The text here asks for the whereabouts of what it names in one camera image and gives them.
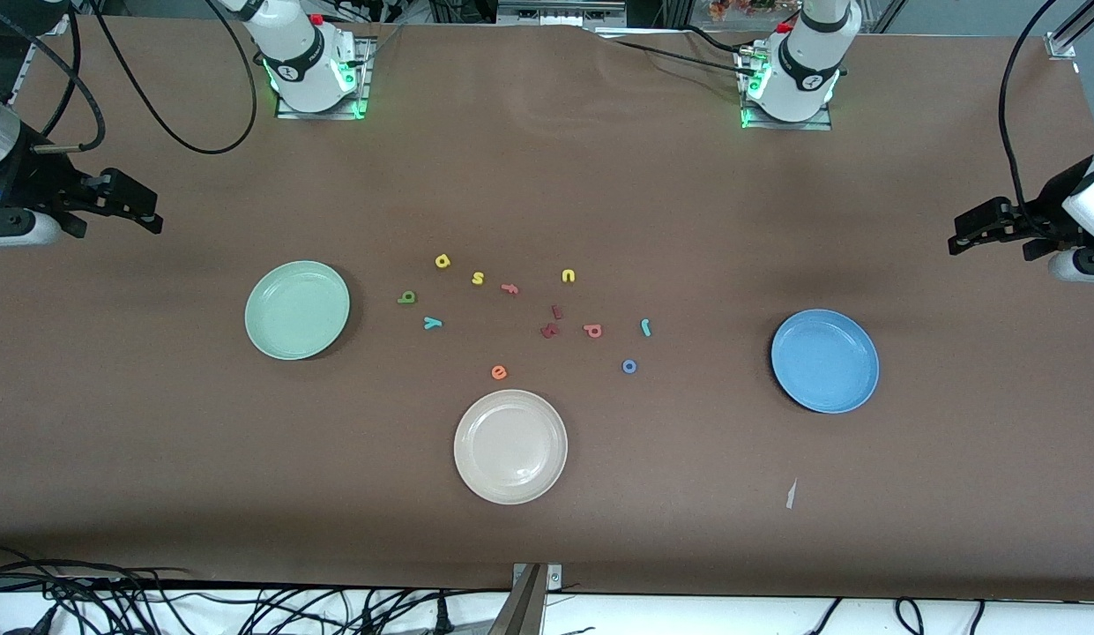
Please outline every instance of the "blue plate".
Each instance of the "blue plate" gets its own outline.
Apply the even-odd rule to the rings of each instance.
[[[811,309],[790,315],[773,336],[769,358],[781,388],[817,413],[857,409],[880,381],[872,338],[836,311]]]

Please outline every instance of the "cream plate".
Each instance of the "cream plate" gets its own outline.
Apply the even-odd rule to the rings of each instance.
[[[546,399],[501,390],[479,399],[456,427],[453,457],[486,501],[517,506],[555,485],[566,465],[566,427]]]

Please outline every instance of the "brown paper tablecloth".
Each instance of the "brown paper tablecloth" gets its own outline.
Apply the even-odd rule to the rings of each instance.
[[[108,130],[75,164],[154,188],[166,228],[90,217],[83,241],[0,251],[0,542],[252,581],[502,587],[554,561],[580,590],[1094,598],[1094,286],[1015,245],[946,255],[956,215],[1011,193],[1011,39],[860,37],[833,132],[794,134],[741,129],[723,71],[575,28],[406,27],[365,120],[276,120],[260,85],[243,148],[197,157],[82,25]],[[184,137],[236,136],[220,25],[112,25]],[[1010,125],[1034,194],[1094,124],[1071,65],[1026,48]],[[42,57],[19,112],[42,125],[62,84]],[[74,96],[54,138],[91,134]],[[338,269],[352,320],[277,361],[244,302],[298,258]],[[854,413],[775,384],[769,338],[810,307],[876,343]],[[543,394],[570,435],[527,506],[453,464],[459,415],[498,388]]]

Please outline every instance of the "white floor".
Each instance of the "white floor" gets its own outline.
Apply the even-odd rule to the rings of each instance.
[[[316,604],[312,611],[341,620],[358,614],[365,591],[348,591],[348,604],[334,597]],[[381,592],[384,597],[388,592]],[[322,594],[310,591],[288,605],[299,607]],[[252,600],[253,591],[213,592],[224,599]],[[481,593],[449,599],[449,614],[454,624],[487,623],[499,612],[505,594]],[[547,599],[544,635],[565,635],[592,627],[592,635],[696,634],[696,635],[805,635],[815,628],[831,600],[793,598],[693,598],[653,596],[551,594]],[[0,594],[0,634],[19,627],[34,626],[51,602],[39,594],[19,592]],[[165,635],[183,632],[166,610],[155,607],[155,616]],[[197,635],[234,634],[252,612],[248,605],[224,605],[199,598],[176,601],[185,622]],[[928,635],[965,635],[977,610],[977,603],[964,601],[920,600],[924,632]],[[95,610],[86,615],[94,622]],[[253,628],[265,633],[286,617],[276,611]],[[433,602],[397,620],[386,633],[418,633],[433,626],[437,607]],[[296,622],[282,630],[286,635],[321,635],[316,623]],[[908,634],[897,622],[892,600],[846,600],[829,620],[824,634]],[[989,602],[978,625],[978,635],[1094,635],[1094,604],[1049,602]],[[75,620],[58,614],[51,635],[80,635]]]

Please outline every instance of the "white plate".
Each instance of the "white plate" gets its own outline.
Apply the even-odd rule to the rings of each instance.
[[[546,399],[524,390],[487,394],[461,417],[456,470],[486,501],[517,506],[555,485],[566,465],[566,427]]]
[[[303,359],[331,346],[347,324],[350,293],[336,269],[313,261],[277,266],[245,302],[253,346],[277,359]]]

